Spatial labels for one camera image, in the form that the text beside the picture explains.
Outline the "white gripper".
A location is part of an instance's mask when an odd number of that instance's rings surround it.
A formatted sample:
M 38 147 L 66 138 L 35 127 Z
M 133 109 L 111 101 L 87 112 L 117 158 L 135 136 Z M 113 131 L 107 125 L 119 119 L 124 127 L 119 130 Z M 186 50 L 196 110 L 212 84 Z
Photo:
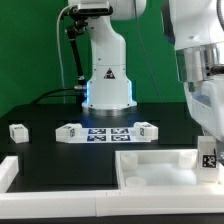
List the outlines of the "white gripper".
M 224 79 L 204 81 L 198 91 L 184 84 L 191 117 L 219 141 L 224 141 Z

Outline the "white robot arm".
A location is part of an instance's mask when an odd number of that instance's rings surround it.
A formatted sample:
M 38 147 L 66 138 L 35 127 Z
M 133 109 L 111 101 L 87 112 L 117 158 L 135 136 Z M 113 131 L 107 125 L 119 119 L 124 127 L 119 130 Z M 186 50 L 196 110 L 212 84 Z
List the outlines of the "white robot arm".
M 126 43 L 111 22 L 141 16 L 146 0 L 68 0 L 68 6 L 75 31 L 88 31 L 92 45 L 93 72 L 83 107 L 88 112 L 134 107 Z M 224 0 L 165 0 L 161 12 L 189 112 L 206 132 L 224 142 Z

